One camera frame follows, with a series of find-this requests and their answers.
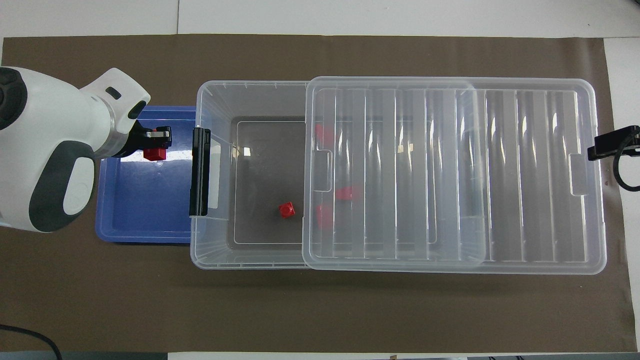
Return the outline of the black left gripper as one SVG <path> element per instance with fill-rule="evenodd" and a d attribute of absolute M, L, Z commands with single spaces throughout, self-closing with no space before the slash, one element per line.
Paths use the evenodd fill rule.
<path fill-rule="evenodd" d="M 125 158 L 138 150 L 163 149 L 167 150 L 172 146 L 173 137 L 170 126 L 160 126 L 153 130 L 141 125 L 136 121 L 128 133 L 125 144 L 121 150 L 112 155 L 113 158 Z"/>

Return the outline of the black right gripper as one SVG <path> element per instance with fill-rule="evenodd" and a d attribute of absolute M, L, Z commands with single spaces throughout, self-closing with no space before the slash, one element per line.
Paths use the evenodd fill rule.
<path fill-rule="evenodd" d="M 597 161 L 612 157 L 622 143 L 622 152 L 639 152 L 640 126 L 629 125 L 594 137 L 594 146 L 587 149 L 587 159 Z"/>

